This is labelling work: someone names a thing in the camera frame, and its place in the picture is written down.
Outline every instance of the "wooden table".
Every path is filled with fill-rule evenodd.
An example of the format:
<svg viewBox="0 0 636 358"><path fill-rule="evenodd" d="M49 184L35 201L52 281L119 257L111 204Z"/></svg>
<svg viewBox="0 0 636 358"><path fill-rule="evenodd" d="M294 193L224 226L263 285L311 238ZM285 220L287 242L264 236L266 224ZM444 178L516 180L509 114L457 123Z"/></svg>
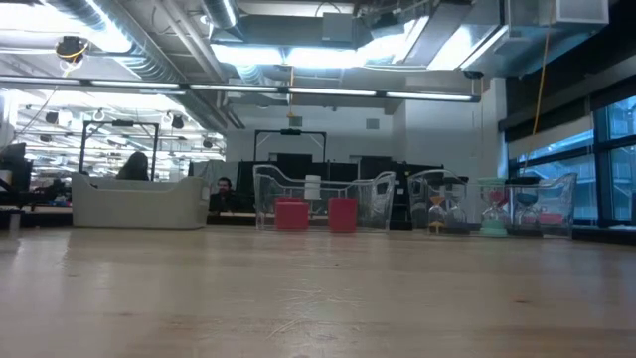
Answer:
<svg viewBox="0 0 636 358"><path fill-rule="evenodd" d="M566 240L33 230L0 356L634 357L636 251Z"/></svg>

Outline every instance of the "cable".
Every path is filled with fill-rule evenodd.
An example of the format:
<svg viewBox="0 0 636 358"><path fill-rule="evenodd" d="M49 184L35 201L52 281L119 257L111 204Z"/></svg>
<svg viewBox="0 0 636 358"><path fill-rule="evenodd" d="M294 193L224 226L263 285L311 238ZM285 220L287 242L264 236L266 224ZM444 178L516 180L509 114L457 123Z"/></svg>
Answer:
<svg viewBox="0 0 636 358"><path fill-rule="evenodd" d="M535 125L533 126L533 134L530 137L530 143L528 152L526 153L526 161L524 162L524 169L521 172L521 175L524 176L526 174L526 168L528 168L528 160L530 159L530 154L533 151L533 138L537 134L537 129L539 128L539 118L541 116L541 100L544 96L544 85L546 84L546 67L548 64L548 53L550 51L550 33L553 26L553 18L555 17L555 9L556 9L557 0L552 0L551 8L550 8L550 20L548 21L548 31L546 32L546 45L544 47L544 59L541 66L541 80L539 82L539 94L537 98L537 111L535 112Z"/></svg>
<svg viewBox="0 0 636 358"><path fill-rule="evenodd" d="M320 3L320 5L318 5L318 8L316 9L316 12L314 13L314 17L318 17L318 11L320 11L320 8L322 8L322 6L325 4L329 4L333 6L336 10L338 10L339 14L342 14L342 10L340 10L340 8L336 6L336 4L332 3L331 1L323 1Z"/></svg>
<svg viewBox="0 0 636 358"><path fill-rule="evenodd" d="M78 54L73 58L73 62L71 63L71 65L73 66L75 64L75 62L78 60L78 57L81 55L80 52L78 52ZM71 71L66 70L63 74L63 78L67 77L69 75ZM13 136L13 140L18 139L18 137L22 136L27 130L29 130L29 128L31 128L31 126L33 125L33 123L38 119L38 116L40 115L40 113L42 113L44 111L44 109L47 107L47 105L49 105L49 102L51 101L51 99L53 98L53 96L56 94L56 92L58 91L58 86L55 86L55 88L53 89L53 91L51 92L51 94L49 95L49 97L47 98L47 100L44 102L44 105L42 105L42 107L40 107L40 110L38 110L38 112L36 113L36 115L33 116L33 118L31 118L31 120L29 121L29 123L27 123L27 125L25 125L22 130L18 133L15 134Z"/></svg>

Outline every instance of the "fluorescent light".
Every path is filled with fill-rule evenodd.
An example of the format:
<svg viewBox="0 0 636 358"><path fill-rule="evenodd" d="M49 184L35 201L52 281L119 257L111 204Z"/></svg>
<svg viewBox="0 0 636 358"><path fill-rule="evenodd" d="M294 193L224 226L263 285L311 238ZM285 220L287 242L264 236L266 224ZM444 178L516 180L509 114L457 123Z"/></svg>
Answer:
<svg viewBox="0 0 636 358"><path fill-rule="evenodd" d="M504 25L495 35L493 35L484 45L482 45L477 51L475 51L466 61L464 61L460 69L465 70L470 65L472 65L477 59L479 59L488 49L490 49L502 36L504 36L508 32L508 25Z"/></svg>
<svg viewBox="0 0 636 358"><path fill-rule="evenodd" d="M356 95L356 96L375 96L374 90L359 89L307 89L307 88L289 88L290 93L305 94L336 94L336 95Z"/></svg>
<svg viewBox="0 0 636 358"><path fill-rule="evenodd" d="M273 47L212 45L212 51L220 62L235 66L282 64L280 51Z"/></svg>
<svg viewBox="0 0 636 358"><path fill-rule="evenodd" d="M473 39L466 26L460 26L446 41L433 61L426 67L428 70L455 70L470 55Z"/></svg>
<svg viewBox="0 0 636 358"><path fill-rule="evenodd" d="M238 92L276 93L278 88L267 86L237 86L237 85L190 85L192 90L224 90Z"/></svg>
<svg viewBox="0 0 636 358"><path fill-rule="evenodd" d="M0 83L3 82L33 85L80 85L80 80L72 79L0 76Z"/></svg>
<svg viewBox="0 0 636 358"><path fill-rule="evenodd" d="M119 87L119 88L144 88L144 89L178 89L179 84L163 84L163 83L151 83L151 82L132 82L132 81L104 81L93 80L91 81L95 86L104 87Z"/></svg>
<svg viewBox="0 0 636 358"><path fill-rule="evenodd" d="M404 61L404 59L406 59L406 56L408 56L408 53L415 45L415 42L417 41L417 39L419 39L419 35L421 35L421 32L424 31L426 24L428 24L428 20L430 20L429 16L422 16L417 20L411 20L414 21L414 24L411 24L410 21L404 24L404 31L408 32L408 35L404 40L404 44L402 45L401 50L397 51L396 55L394 56L394 64L402 62Z"/></svg>
<svg viewBox="0 0 636 358"><path fill-rule="evenodd" d="M430 99L430 100L456 100L456 101L470 101L473 99L472 95L418 93L418 92L387 92L387 97L401 98L401 99Z"/></svg>
<svg viewBox="0 0 636 358"><path fill-rule="evenodd" d="M308 69L349 69L363 66L355 50L325 48L294 48L289 53L287 65Z"/></svg>

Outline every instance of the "man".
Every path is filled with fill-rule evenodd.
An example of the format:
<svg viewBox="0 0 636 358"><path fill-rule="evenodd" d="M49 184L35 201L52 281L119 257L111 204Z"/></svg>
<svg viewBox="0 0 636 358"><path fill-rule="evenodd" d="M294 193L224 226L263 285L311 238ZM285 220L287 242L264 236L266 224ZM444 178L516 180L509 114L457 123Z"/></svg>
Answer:
<svg viewBox="0 0 636 358"><path fill-rule="evenodd" d="M217 187L219 193L210 196L210 213L219 215L221 212L236 212L239 209L239 200L232 190L232 181L226 177L220 178Z"/></svg>

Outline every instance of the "red container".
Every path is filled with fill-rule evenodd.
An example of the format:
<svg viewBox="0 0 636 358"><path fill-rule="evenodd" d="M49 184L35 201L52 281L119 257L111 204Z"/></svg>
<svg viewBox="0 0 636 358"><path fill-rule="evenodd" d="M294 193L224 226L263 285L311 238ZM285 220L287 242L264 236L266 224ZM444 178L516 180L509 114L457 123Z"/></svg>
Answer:
<svg viewBox="0 0 636 358"><path fill-rule="evenodd" d="M356 231L358 200L345 198L329 199L329 230L339 233Z"/></svg>
<svg viewBox="0 0 636 358"><path fill-rule="evenodd" d="M274 222L277 230L307 230L309 228L309 204L276 199Z"/></svg>

